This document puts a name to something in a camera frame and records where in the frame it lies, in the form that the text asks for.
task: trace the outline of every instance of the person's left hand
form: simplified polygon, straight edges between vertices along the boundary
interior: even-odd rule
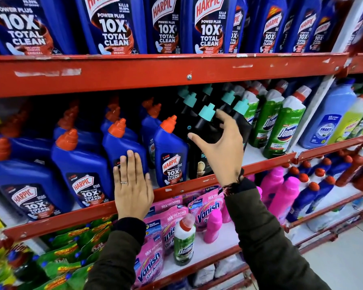
[[[127,155],[128,158],[120,157],[120,168],[113,168],[118,219],[133,217],[143,220],[154,198],[152,183],[149,173],[144,179],[139,154],[128,150]]]

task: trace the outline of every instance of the teal bottle cap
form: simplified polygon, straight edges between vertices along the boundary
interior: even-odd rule
[[[202,92],[204,92],[206,95],[211,95],[211,92],[213,91],[212,83],[205,84],[203,86]]]
[[[248,102],[249,102],[249,100],[246,98],[238,101],[237,104],[235,105],[235,107],[233,108],[233,110],[242,114],[242,116],[245,115],[245,113],[247,112],[247,109],[249,108],[249,105],[247,104]]]
[[[208,106],[203,106],[202,110],[199,112],[199,116],[206,121],[211,121],[215,115],[214,110],[215,105],[210,103]]]
[[[231,105],[233,103],[233,100],[235,99],[234,93],[235,92],[233,90],[226,92],[222,97],[222,101]]]
[[[193,108],[196,103],[196,93],[191,92],[183,101],[187,106]]]
[[[180,89],[178,91],[178,96],[181,98],[186,98],[188,96],[190,92],[188,91],[188,89]]]

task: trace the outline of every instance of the blue cap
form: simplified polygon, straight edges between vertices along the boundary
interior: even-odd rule
[[[355,78],[344,77],[341,79],[341,84],[353,85],[354,83],[355,83]]]
[[[18,254],[16,251],[12,250],[12,251],[10,251],[10,253],[8,254],[8,256],[7,256],[7,260],[8,260],[8,261],[14,261],[15,259],[17,259],[17,258],[18,258],[18,256],[19,256],[19,254]]]
[[[222,97],[222,101],[231,105],[235,99],[234,93],[235,92],[233,90],[226,92]]]
[[[213,88],[211,87],[213,84],[208,83],[203,86],[202,92],[204,92],[206,95],[211,95],[211,92],[213,91]]]
[[[186,89],[181,89],[178,91],[178,96],[181,98],[186,98],[190,92]]]
[[[242,116],[245,115],[247,112],[247,109],[249,108],[248,102],[249,102],[249,100],[246,98],[238,101],[237,104],[234,106],[233,110],[242,114]]]
[[[187,106],[193,108],[196,103],[196,93],[191,92],[183,101]]]
[[[202,110],[199,112],[199,116],[206,121],[211,121],[215,115],[214,110],[215,105],[210,103],[208,106],[203,106]]]

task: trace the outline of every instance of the person's right hand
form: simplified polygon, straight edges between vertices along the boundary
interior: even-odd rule
[[[243,139],[237,123],[222,110],[217,109],[215,116],[223,121],[221,139],[210,144],[194,133],[188,137],[204,153],[220,185],[225,186],[238,181],[243,159]]]

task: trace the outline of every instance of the green packet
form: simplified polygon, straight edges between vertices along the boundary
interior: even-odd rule
[[[54,263],[52,261],[44,261],[41,263],[41,267],[44,269],[44,272],[50,279],[54,279],[58,276],[61,276],[68,272],[74,272],[79,268],[82,268],[85,265],[86,261],[79,261],[77,263],[66,263],[66,262],[58,262]]]
[[[81,234],[81,236],[79,237],[78,240],[78,245],[79,247],[84,247],[87,243],[89,243],[89,241],[100,231],[102,231],[105,228],[110,228],[112,227],[113,224],[111,222],[107,222],[104,224],[101,224],[93,229],[90,229],[84,233]]]
[[[82,260],[82,262],[84,262],[84,265],[95,263],[97,261],[97,259],[99,258],[99,255],[100,255],[102,249],[104,248],[104,246],[105,245],[102,245],[102,247],[100,249],[98,249],[96,252],[92,253],[87,259]]]
[[[47,283],[44,283],[42,286],[39,286],[34,290],[71,290],[71,287],[68,284],[68,279],[70,277],[71,273],[61,275],[55,279],[49,280]]]
[[[105,216],[101,219],[94,220],[90,223],[90,228],[98,227],[107,222],[113,222],[114,220],[118,219],[118,214],[112,214],[110,216]]]
[[[83,260],[88,258],[92,253],[96,252],[102,248],[109,238],[111,232],[110,227],[104,228],[102,231],[98,232],[94,237],[86,243],[79,252],[75,254],[77,260]]]
[[[76,242],[72,242],[67,244],[66,246],[63,246],[61,248],[55,249],[53,251],[49,251],[48,253],[44,253],[40,256],[34,255],[32,258],[34,261],[36,261],[39,266],[44,262],[68,262],[68,263],[74,263],[76,262],[75,254],[78,253],[79,247]]]
[[[80,236],[84,232],[90,230],[89,226],[86,226],[85,228],[77,229],[74,231],[69,231],[67,233],[51,237],[48,242],[51,244],[52,248],[60,248],[62,246],[65,246],[73,241],[73,239],[77,236]]]
[[[89,264],[83,268],[76,270],[68,279],[67,283],[73,290],[82,290],[87,282],[89,271],[93,268],[93,264]]]

